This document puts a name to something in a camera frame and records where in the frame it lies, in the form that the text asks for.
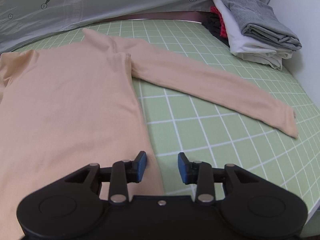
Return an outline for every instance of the long-sleeve shirt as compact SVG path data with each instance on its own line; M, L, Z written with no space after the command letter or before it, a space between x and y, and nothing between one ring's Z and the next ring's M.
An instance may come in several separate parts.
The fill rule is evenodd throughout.
M16 208L83 167L147 152L131 195L164 193L132 77L225 106L297 137L293 109L250 82L141 39L83 29L85 38L0 59L0 239L22 235ZM107 196L102 187L101 198Z

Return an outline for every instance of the screw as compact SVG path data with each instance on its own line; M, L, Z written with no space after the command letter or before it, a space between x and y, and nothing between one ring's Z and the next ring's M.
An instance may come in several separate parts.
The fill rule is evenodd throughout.
M165 200L159 200L158 205L159 206L164 206L167 202Z
M122 203L127 200L125 195L115 194L110 197L110 200L114 203Z
M198 200L203 203L208 203L214 200L214 196L210 194L201 194L198 196Z

